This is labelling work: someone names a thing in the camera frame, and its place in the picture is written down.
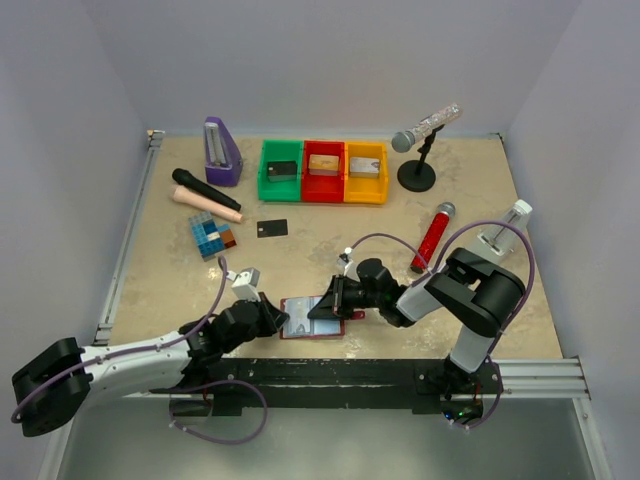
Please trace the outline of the red leather card holder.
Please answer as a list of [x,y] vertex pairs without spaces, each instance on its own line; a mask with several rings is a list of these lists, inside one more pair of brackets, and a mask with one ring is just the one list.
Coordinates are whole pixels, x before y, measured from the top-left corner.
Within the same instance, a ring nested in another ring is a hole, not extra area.
[[345,320],[310,319],[309,311],[320,301],[320,296],[283,298],[280,309],[289,319],[280,330],[282,340],[338,338],[346,334]]

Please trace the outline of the black credit card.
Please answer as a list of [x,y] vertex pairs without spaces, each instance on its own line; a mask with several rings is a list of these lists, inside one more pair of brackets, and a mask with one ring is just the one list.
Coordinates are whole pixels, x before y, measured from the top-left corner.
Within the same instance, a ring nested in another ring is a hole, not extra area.
[[288,235],[288,222],[286,219],[258,221],[256,227],[258,238],[280,237]]

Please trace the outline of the silver credit card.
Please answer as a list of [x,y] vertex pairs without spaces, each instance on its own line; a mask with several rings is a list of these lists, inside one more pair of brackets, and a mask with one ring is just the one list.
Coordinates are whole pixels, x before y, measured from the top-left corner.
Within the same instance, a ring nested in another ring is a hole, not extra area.
[[285,338],[307,337],[313,334],[313,321],[307,318],[314,297],[295,297],[284,301],[284,311],[290,316],[283,327]]

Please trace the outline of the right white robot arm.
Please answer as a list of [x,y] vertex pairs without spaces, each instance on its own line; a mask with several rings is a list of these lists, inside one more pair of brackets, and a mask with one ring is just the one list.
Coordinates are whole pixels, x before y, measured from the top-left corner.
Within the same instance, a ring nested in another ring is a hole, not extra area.
[[462,323],[446,365],[468,375],[484,363],[526,293],[519,277],[464,248],[453,251],[444,269],[410,286],[399,284],[378,258],[361,261],[356,275],[333,276],[308,318],[347,320],[356,310],[375,309],[390,325],[409,328],[444,308]]

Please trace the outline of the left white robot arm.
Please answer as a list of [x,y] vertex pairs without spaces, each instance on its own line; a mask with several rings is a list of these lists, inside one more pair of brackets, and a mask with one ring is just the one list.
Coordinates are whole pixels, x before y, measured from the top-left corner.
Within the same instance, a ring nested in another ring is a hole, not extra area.
[[133,393],[193,387],[210,378],[224,355],[279,333],[288,319],[261,294],[147,342],[82,347],[73,337],[58,340],[13,375],[17,406],[11,420],[24,436],[36,437],[83,408]]

